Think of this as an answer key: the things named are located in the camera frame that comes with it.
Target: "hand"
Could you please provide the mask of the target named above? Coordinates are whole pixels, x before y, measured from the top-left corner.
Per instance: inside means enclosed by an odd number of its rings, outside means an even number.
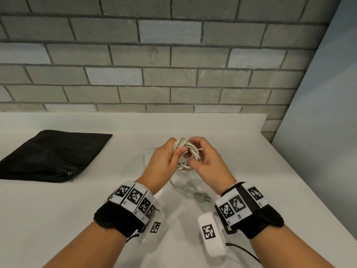
[[[201,179],[212,188],[212,190],[221,195],[231,185],[236,183],[236,179],[229,171],[226,164],[223,162],[221,155],[211,146],[211,144],[203,137],[191,137],[191,142],[200,150],[202,162],[194,158],[188,158],[191,153],[184,155],[187,159],[187,164],[192,167]]]
[[[172,152],[173,144],[176,141],[171,137],[163,146],[155,149],[150,162],[144,170],[137,183],[144,185],[156,194],[171,179],[176,171],[176,165],[180,157],[187,151],[183,146]]]

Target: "wristband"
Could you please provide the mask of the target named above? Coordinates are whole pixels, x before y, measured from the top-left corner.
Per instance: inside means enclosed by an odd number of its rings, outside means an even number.
[[[125,181],[94,214],[103,228],[115,228],[126,237],[142,230],[156,211],[157,200],[149,189]]]
[[[254,238],[268,225],[284,225],[283,218],[268,204],[261,192],[244,182],[227,189],[216,201],[215,208],[225,230],[227,227],[232,230],[227,233],[239,229],[248,239]]]

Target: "white table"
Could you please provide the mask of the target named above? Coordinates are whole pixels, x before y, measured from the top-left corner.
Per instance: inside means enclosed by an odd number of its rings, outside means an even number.
[[[260,134],[264,114],[111,114],[0,113],[0,159],[40,130],[113,133],[114,136],[71,183],[0,180],[0,267],[43,266],[91,221],[106,197],[144,170],[144,149],[169,137],[205,136],[233,175],[250,181],[283,216],[286,224],[339,268],[355,267],[357,241]],[[194,172],[176,173],[176,183],[191,183],[215,196]],[[197,217],[212,210],[167,184],[158,194],[169,230],[154,252],[133,239],[115,267],[261,267],[245,252],[229,248],[211,258],[205,251]],[[253,252],[248,240],[230,242]]]

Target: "black zippered bag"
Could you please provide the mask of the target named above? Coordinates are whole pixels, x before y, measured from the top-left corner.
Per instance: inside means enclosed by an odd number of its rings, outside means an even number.
[[[71,181],[111,137],[112,134],[41,131],[0,161],[0,179]]]

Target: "white wall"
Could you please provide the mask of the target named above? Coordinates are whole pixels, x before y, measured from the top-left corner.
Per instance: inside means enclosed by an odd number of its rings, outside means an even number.
[[[342,0],[272,144],[357,238],[357,0]]]

